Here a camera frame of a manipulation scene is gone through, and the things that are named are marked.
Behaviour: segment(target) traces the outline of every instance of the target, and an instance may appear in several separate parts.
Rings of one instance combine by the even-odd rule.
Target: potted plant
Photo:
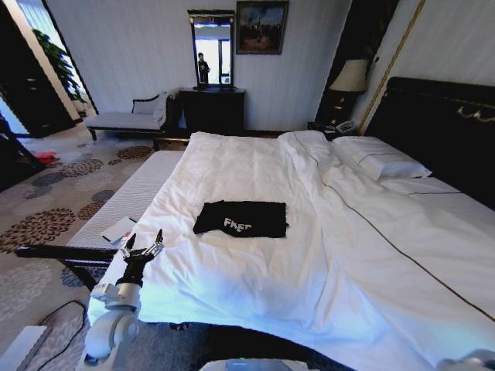
[[[69,95],[69,98],[73,101],[75,108],[78,112],[84,112],[86,101],[80,94],[79,84],[73,79],[72,66],[64,59],[64,57],[68,57],[67,53],[65,50],[50,42],[50,37],[48,35],[37,29],[34,29],[33,32],[36,35],[43,52],[45,52],[50,64],[55,70],[56,75],[59,77],[65,91]]]

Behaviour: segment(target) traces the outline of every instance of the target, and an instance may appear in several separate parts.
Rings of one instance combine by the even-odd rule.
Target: picture frame
[[[237,2],[236,53],[282,54],[288,1]]]

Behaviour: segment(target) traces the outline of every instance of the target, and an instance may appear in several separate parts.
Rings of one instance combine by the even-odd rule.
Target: carpet
[[[21,259],[12,251],[26,243],[65,243],[152,154],[150,137],[98,133],[92,141],[77,125],[42,139],[22,140],[31,151],[55,151],[57,161],[33,177],[0,193],[0,353],[26,325],[71,300],[87,304],[88,290],[55,260]],[[168,150],[183,150],[181,144]],[[75,369],[88,329],[82,310],[69,304],[46,324],[51,333],[27,370],[35,371],[69,342],[61,356],[42,370]],[[285,339],[232,326],[191,323],[142,324],[127,357],[129,370],[197,371],[209,361],[230,358],[282,358],[309,368],[349,370],[327,357]]]

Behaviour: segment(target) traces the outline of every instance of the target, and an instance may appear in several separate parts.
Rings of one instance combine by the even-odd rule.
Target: telephone
[[[354,133],[356,130],[356,125],[352,121],[345,121],[342,124],[338,124],[337,126],[327,125],[325,126],[326,134],[332,134],[338,132],[340,135],[350,135]]]
[[[349,135],[354,133],[356,130],[356,125],[352,121],[345,121],[342,124],[338,124],[335,129],[341,135]]]

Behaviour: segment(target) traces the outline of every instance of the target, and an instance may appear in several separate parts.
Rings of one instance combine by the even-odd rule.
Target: white duvet
[[[196,236],[203,204],[222,199],[286,203],[287,237]],[[495,349],[495,226],[384,188],[314,131],[194,134],[137,223],[135,248],[160,228],[165,249],[145,269],[144,322],[240,325],[359,370],[434,369]],[[117,254],[101,282],[124,269]],[[103,310],[91,299],[90,320]]]

